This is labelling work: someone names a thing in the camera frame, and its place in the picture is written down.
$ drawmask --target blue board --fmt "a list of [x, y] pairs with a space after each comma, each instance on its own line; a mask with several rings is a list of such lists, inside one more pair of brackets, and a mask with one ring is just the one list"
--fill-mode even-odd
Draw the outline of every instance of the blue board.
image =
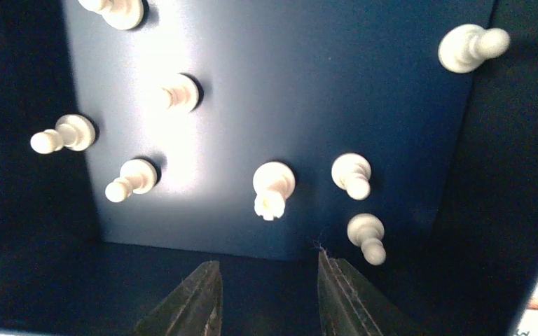
[[[104, 240], [297, 260], [323, 240], [356, 251], [347, 222], [370, 212], [391, 258], [419, 245], [471, 87], [471, 75], [440, 65], [438, 44], [460, 24], [487, 26], [492, 5], [160, 0], [141, 26], [117, 31], [66, 0], [78, 111], [99, 128], [85, 153]], [[150, 93], [176, 72], [203, 91], [185, 118], [151, 107]], [[346, 152], [372, 165], [363, 202], [331, 180]], [[135, 157], [160, 167], [158, 185], [109, 202], [106, 185]], [[284, 217], [266, 222], [253, 210], [252, 176], [271, 160], [287, 163], [297, 186]]]

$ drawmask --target chess piece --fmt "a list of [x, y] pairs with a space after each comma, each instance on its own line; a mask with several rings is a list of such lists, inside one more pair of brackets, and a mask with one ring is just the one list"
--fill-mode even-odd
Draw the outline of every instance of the chess piece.
[[285, 212], [286, 200], [296, 186], [291, 169], [281, 162], [265, 163], [255, 171], [252, 184], [256, 193], [256, 214], [265, 221], [281, 218]]
[[333, 182], [356, 201], [364, 200], [370, 195], [368, 180], [371, 174], [368, 160], [355, 153], [341, 155], [331, 168]]
[[119, 30], [135, 28], [143, 19], [142, 0], [79, 0], [79, 3]]
[[199, 89], [188, 76], [176, 73], [166, 78], [156, 96], [155, 104], [160, 110], [187, 114], [199, 102]]
[[30, 146], [37, 153], [50, 154], [67, 147], [73, 151], [84, 151], [96, 139], [94, 125], [85, 117], [67, 114], [59, 118], [55, 129], [47, 129], [33, 135]]
[[384, 236], [385, 227], [382, 222], [369, 213], [356, 215], [347, 224], [347, 238], [352, 244], [360, 247], [364, 259], [374, 266], [381, 265], [387, 258], [382, 245]]
[[465, 74], [484, 61], [504, 54], [509, 44], [510, 36], [503, 29], [484, 29], [476, 24], [464, 24], [444, 36], [438, 57], [447, 70]]
[[120, 177], [106, 187], [106, 198], [110, 202], [119, 203], [131, 194], [144, 194], [158, 182], [158, 173], [151, 163], [136, 159], [125, 162], [120, 168]]

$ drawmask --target pawn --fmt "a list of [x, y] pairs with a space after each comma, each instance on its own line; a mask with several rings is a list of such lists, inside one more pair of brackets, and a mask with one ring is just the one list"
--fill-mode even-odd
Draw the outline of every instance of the pawn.
[[188, 76], [176, 73], [163, 83], [153, 100], [157, 109], [172, 113], [187, 114], [199, 102], [199, 89]]
[[504, 54], [509, 44], [510, 36], [503, 29], [486, 30], [476, 24], [464, 24], [444, 36], [438, 57], [447, 70], [464, 74]]
[[356, 201], [362, 201], [370, 195], [368, 180], [371, 174], [368, 160], [355, 153], [341, 155], [331, 168], [333, 182]]
[[371, 265], [381, 265], [387, 258], [382, 245], [384, 237], [385, 227], [382, 222], [369, 213], [356, 215], [347, 224], [347, 238], [352, 244], [360, 247], [364, 259]]
[[265, 221], [281, 218], [285, 212], [286, 200], [296, 186], [291, 169], [281, 162], [265, 163], [255, 171], [252, 184], [256, 193], [256, 214]]
[[143, 19], [142, 0], [79, 0], [79, 3], [119, 30], [135, 28]]
[[158, 173], [151, 163], [141, 159], [127, 161], [120, 168], [120, 177], [106, 187], [106, 198], [110, 202], [119, 203], [133, 193], [147, 193], [157, 182]]
[[40, 154], [50, 154], [67, 147], [73, 151], [84, 151], [96, 139], [94, 125], [85, 117], [67, 114], [57, 120], [55, 129], [47, 129], [33, 135], [30, 146]]

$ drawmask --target dark blue surface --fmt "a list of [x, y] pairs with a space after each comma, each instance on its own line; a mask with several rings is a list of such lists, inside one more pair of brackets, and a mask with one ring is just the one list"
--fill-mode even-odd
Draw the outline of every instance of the dark blue surface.
[[36, 277], [0, 311], [0, 327], [53, 335], [122, 335], [209, 260], [220, 262], [222, 335], [321, 334], [316, 262], [120, 244], [85, 245]]
[[[86, 155], [104, 239], [295, 260], [323, 239], [357, 253], [345, 226], [372, 212], [394, 260], [429, 234], [471, 87], [439, 64], [439, 41], [486, 26], [492, 3], [150, 1], [145, 24], [116, 31], [66, 0], [78, 105], [101, 130]], [[187, 118], [149, 106], [174, 72], [204, 91]], [[348, 151], [372, 164], [365, 202], [331, 180]], [[110, 203], [106, 185], [138, 156], [160, 166], [160, 183]], [[270, 160], [298, 181], [272, 223], [254, 213], [252, 188]]]

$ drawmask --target dark background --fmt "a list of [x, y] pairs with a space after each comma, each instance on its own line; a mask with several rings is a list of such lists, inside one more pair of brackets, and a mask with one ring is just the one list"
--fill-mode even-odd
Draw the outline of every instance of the dark background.
[[[83, 156], [51, 160], [27, 146], [27, 130], [76, 111], [59, 5], [37, 2], [0, 6], [0, 328], [115, 335], [216, 259], [226, 335], [318, 335], [315, 262], [93, 244]], [[492, 26], [513, 44], [476, 71], [428, 244], [377, 269], [350, 258], [444, 335], [505, 335], [538, 275], [538, 1], [499, 1]]]

